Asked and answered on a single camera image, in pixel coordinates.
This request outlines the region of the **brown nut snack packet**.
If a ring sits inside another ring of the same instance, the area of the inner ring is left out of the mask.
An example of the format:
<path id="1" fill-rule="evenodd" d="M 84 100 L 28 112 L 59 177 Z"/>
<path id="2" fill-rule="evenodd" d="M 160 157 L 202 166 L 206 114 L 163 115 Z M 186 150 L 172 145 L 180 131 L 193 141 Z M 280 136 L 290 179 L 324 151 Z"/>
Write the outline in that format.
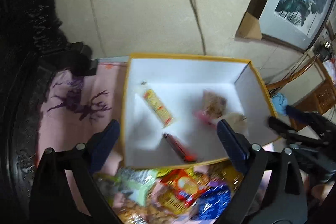
<path id="1" fill-rule="evenodd" d="M 227 99 L 211 90 L 203 91 L 202 108 L 195 112 L 195 116 L 203 123 L 216 126 L 227 109 Z"/>

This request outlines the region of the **red long snack bar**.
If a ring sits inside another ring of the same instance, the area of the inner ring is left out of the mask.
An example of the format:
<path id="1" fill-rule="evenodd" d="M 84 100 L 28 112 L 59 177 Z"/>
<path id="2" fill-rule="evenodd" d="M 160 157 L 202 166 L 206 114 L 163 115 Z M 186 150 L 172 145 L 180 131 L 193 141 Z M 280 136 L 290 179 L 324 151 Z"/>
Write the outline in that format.
<path id="1" fill-rule="evenodd" d="M 176 137 L 164 133 L 163 138 L 167 141 L 174 152 L 186 163 L 196 162 L 197 156 L 191 153 Z"/>

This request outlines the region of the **blue snack bag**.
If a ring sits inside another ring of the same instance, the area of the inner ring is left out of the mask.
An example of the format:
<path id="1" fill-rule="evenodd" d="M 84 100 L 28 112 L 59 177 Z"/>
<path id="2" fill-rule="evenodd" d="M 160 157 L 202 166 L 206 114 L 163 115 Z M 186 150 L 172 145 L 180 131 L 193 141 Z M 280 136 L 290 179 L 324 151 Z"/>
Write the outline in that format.
<path id="1" fill-rule="evenodd" d="M 228 207 L 231 201 L 230 187 L 224 183 L 206 190 L 197 200 L 195 221 L 217 219 Z"/>

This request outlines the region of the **yellow long snack bar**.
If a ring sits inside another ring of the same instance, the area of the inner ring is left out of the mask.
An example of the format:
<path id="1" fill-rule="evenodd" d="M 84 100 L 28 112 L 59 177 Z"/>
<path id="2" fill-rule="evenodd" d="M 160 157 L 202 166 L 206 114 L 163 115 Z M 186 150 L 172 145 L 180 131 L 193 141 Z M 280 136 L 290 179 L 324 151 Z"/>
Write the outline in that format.
<path id="1" fill-rule="evenodd" d="M 149 128 L 165 134 L 176 130 L 178 117 L 159 86 L 142 81 L 135 86 L 135 93 L 139 100 L 139 116 Z"/>

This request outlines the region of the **wooden chair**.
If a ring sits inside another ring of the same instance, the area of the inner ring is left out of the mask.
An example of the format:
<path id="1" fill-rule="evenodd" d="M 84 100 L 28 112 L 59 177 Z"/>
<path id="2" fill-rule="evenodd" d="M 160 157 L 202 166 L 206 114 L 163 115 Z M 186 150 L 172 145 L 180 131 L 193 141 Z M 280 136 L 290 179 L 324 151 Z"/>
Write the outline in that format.
<path id="1" fill-rule="evenodd" d="M 335 122 L 335 83 L 318 57 L 310 58 L 293 74 L 267 88 L 272 95 L 283 94 L 298 110 L 317 112 Z"/>

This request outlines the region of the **blue cloth on chair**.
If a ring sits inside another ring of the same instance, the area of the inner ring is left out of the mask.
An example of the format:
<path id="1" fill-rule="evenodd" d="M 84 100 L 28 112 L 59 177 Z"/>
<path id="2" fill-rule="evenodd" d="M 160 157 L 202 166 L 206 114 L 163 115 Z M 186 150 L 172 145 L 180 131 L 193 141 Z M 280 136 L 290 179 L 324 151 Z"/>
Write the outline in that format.
<path id="1" fill-rule="evenodd" d="M 280 115 L 286 115 L 287 98 L 283 94 L 277 93 L 271 97 L 271 100 L 276 112 Z"/>

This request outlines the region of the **pink floral tablecloth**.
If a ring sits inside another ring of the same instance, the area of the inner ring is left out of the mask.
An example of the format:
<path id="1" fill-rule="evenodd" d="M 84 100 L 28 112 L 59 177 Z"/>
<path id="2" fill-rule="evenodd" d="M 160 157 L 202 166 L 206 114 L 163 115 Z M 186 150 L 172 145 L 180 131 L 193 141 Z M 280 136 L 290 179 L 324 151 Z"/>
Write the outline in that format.
<path id="1" fill-rule="evenodd" d="M 127 64 L 101 61 L 96 74 L 87 77 L 68 70 L 56 73 L 41 108 L 37 157 L 48 147 L 65 151 L 85 143 L 113 119 L 121 126 Z M 102 172 L 115 174 L 121 165 L 125 164 L 119 136 Z"/>

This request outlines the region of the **light green snack packet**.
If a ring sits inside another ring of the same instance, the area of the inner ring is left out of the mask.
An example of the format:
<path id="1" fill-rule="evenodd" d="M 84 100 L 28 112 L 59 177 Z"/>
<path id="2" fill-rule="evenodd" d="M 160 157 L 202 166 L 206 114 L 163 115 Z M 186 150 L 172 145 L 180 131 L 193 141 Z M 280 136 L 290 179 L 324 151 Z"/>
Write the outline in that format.
<path id="1" fill-rule="evenodd" d="M 157 174 L 156 169 L 120 168 L 116 174 L 118 189 L 131 201 L 139 206 L 145 206 L 147 195 L 155 183 Z"/>

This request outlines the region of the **red round cake packet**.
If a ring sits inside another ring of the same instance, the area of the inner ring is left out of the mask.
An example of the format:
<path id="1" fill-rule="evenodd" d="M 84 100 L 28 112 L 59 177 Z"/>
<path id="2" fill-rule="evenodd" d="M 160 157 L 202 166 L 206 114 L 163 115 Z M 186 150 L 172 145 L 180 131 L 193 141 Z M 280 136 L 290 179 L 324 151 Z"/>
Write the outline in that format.
<path id="1" fill-rule="evenodd" d="M 193 179 L 185 170 L 172 170 L 161 180 L 174 194 L 175 198 L 184 202 L 185 207 L 190 207 L 207 190 L 207 185 L 202 185 Z"/>

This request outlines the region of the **clear cracker snack bag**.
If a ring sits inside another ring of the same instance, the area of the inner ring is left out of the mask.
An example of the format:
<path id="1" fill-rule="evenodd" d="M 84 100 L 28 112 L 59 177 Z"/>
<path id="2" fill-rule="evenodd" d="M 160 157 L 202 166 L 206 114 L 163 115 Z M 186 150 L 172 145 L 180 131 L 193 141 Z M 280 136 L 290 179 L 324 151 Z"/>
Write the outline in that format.
<path id="1" fill-rule="evenodd" d="M 123 223 L 174 223 L 179 217 L 159 204 L 140 206 L 128 199 L 113 201 L 112 209 Z"/>

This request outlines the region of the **yellow cardboard shoe box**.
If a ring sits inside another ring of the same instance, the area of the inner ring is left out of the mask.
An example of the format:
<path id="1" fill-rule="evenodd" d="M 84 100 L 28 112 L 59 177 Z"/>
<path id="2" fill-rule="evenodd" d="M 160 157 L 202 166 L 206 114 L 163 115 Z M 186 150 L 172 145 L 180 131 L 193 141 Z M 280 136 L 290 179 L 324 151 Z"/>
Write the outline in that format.
<path id="1" fill-rule="evenodd" d="M 186 168 L 183 160 L 163 139 L 164 132 L 152 130 L 139 116 L 135 86 L 142 81 L 160 87 L 178 117 L 171 135 L 179 139 L 199 165 L 227 159 L 213 126 L 200 121 L 204 90 L 227 99 L 227 112 L 247 119 L 245 137 L 251 143 L 268 145 L 277 135 L 268 127 L 276 112 L 263 79 L 250 60 L 200 55 L 132 53 L 129 56 L 123 91 L 121 145 L 125 166 L 138 169 Z"/>

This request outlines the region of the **dark carved wooden sofa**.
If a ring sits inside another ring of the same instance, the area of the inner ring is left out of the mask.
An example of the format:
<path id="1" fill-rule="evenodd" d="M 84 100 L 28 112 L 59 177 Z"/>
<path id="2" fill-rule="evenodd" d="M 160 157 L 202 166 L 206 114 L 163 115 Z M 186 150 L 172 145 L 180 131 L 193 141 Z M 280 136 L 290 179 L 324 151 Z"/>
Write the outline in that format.
<path id="1" fill-rule="evenodd" d="M 41 105 L 56 72 L 95 73 L 92 50 L 70 43 L 55 0 L 1 0 L 1 223 L 26 223 Z"/>

